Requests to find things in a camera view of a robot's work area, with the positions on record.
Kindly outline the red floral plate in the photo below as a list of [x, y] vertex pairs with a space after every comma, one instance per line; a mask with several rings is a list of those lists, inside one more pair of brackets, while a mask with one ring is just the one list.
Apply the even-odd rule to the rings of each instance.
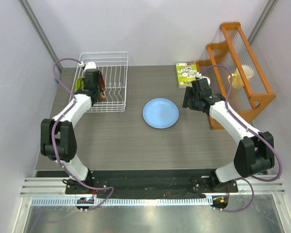
[[99, 82], [100, 82], [100, 94], [99, 94], [99, 101], [103, 102], [106, 99], [106, 85], [105, 85], [105, 81], [103, 79], [102, 73], [100, 73], [99, 75]]

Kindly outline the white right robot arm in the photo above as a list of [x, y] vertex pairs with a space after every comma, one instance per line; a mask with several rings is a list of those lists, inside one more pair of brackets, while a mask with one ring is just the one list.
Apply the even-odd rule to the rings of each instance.
[[206, 78], [186, 87], [183, 108], [201, 111], [219, 122], [237, 144], [233, 161], [209, 174], [213, 191], [222, 191], [233, 180], [247, 178], [275, 165], [274, 138], [252, 127], [237, 114], [221, 94], [214, 94]]

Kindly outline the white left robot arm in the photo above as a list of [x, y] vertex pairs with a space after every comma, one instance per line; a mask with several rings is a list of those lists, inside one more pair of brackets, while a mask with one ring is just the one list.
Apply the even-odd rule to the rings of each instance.
[[64, 168], [77, 188], [84, 194], [93, 190], [90, 170], [80, 161], [74, 127], [94, 104], [103, 100], [105, 83], [97, 68], [85, 68], [83, 88], [74, 93], [73, 100], [52, 119], [41, 122], [40, 152]]

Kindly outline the light blue plate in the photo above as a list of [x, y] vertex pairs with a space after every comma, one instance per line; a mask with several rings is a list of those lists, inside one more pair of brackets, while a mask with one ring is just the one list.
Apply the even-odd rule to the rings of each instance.
[[166, 129], [173, 126], [179, 118], [177, 106], [165, 98], [150, 100], [143, 108], [143, 119], [151, 127]]

